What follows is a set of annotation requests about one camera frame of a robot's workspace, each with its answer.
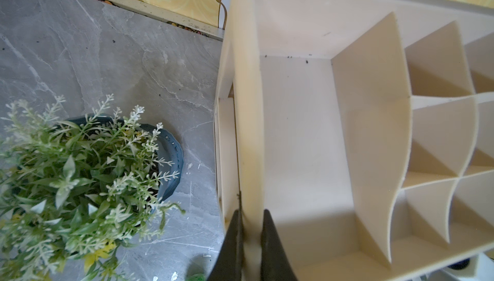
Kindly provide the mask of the beige drawer organizer cabinet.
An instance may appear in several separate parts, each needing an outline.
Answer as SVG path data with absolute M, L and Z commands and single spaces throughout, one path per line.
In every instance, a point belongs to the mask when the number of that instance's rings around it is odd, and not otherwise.
M 270 211 L 299 280 L 409 280 L 493 248 L 493 10 L 231 0 L 217 195 L 261 279 Z

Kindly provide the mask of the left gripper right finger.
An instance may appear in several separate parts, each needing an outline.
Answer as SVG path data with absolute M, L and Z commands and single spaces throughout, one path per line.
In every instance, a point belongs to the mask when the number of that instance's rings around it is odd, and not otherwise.
M 264 211 L 261 233 L 261 280 L 297 281 L 269 210 Z

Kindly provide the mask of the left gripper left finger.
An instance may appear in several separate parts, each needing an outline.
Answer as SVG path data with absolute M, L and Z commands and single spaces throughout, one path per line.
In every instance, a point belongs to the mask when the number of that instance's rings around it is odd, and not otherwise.
M 227 229 L 217 261 L 208 281 L 241 281 L 244 259 L 243 218 L 237 209 Z

